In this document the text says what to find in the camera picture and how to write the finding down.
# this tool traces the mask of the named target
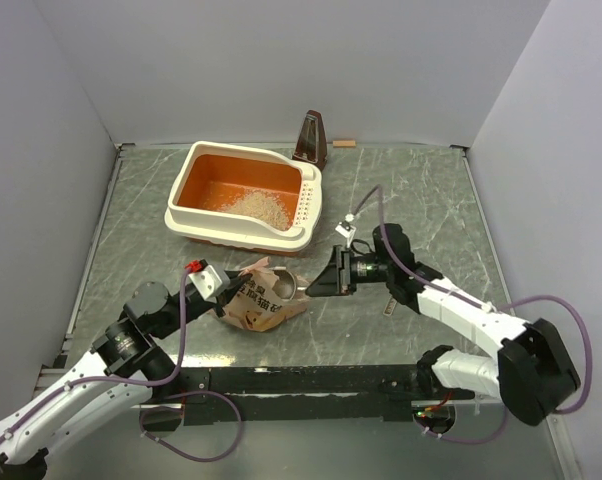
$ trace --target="paper bag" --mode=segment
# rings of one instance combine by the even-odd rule
[[[303,294],[284,300],[274,292],[272,287],[279,277],[267,268],[268,262],[267,257],[263,258],[241,272],[251,273],[252,278],[224,307],[225,315],[220,320],[244,330],[265,332],[308,308],[309,298]],[[294,277],[298,286],[305,287],[309,283],[302,277]]]

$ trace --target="marble tabletop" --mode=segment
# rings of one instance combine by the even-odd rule
[[[271,148],[290,156],[292,148]],[[188,148],[127,147],[116,179],[74,331],[68,365],[76,362],[142,282],[178,288],[183,266],[205,258],[228,269],[263,254],[193,242],[173,234],[163,215],[170,188]],[[323,172],[324,203],[309,247],[297,257],[271,256],[271,265],[314,278],[332,246],[334,227],[375,184],[384,186],[387,222],[399,223],[416,258],[458,286],[495,304],[506,295],[459,149],[404,145],[333,149]],[[379,224],[370,202],[357,220],[358,237],[371,240]],[[434,320],[397,306],[383,315],[389,294],[363,285],[351,297],[313,299],[308,310],[265,333],[226,325],[209,315],[190,323],[185,366],[292,366],[415,363],[428,349],[476,346]],[[160,343],[174,358],[178,337]]]

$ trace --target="white wall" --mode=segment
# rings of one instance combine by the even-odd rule
[[[31,0],[0,0],[0,415],[58,352],[114,147]]]
[[[470,150],[515,298],[558,294],[594,343],[590,402],[568,417],[587,478],[602,479],[602,0],[553,0]],[[543,305],[570,351],[572,320]]]
[[[35,0],[116,142],[470,145],[548,0]]]

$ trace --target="red connector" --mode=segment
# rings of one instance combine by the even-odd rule
[[[189,268],[192,273],[200,272],[205,268],[205,266],[199,261],[195,260],[193,262],[188,263],[185,268]]]

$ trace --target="robotic arm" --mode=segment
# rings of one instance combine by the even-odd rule
[[[307,295],[352,295],[359,284],[385,283],[397,302],[442,322],[488,354],[469,355],[444,345],[426,352],[417,364],[424,391],[463,388],[500,398],[519,420],[538,425],[579,388],[576,369],[550,322],[529,323],[463,292],[440,272],[415,260],[400,225],[385,224],[387,240],[399,260],[422,281],[392,260],[380,227],[372,234],[374,251],[364,254],[352,248],[354,230],[348,222],[339,224],[337,231],[348,239],[347,245],[333,247],[328,266],[306,289]]]
[[[192,270],[185,288],[186,323],[210,309],[221,315],[251,277],[205,261],[193,262]],[[53,457],[119,413],[181,391],[175,364],[153,340],[180,328],[179,295],[160,283],[141,285],[119,320],[65,376],[0,420],[0,480],[42,479]]]

